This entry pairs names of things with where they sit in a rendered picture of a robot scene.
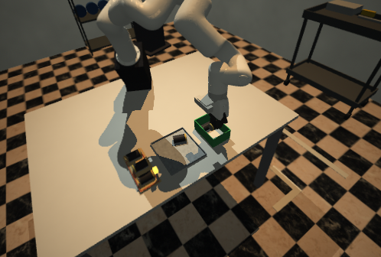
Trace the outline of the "green open-top box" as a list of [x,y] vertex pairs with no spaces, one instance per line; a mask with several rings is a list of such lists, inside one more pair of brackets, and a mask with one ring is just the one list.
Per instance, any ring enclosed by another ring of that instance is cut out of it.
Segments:
[[210,121],[209,114],[203,115],[198,119],[194,120],[194,129],[208,142],[208,144],[215,148],[221,143],[225,142],[230,138],[231,129],[229,129],[224,123],[221,128],[211,130],[204,130],[201,125]]

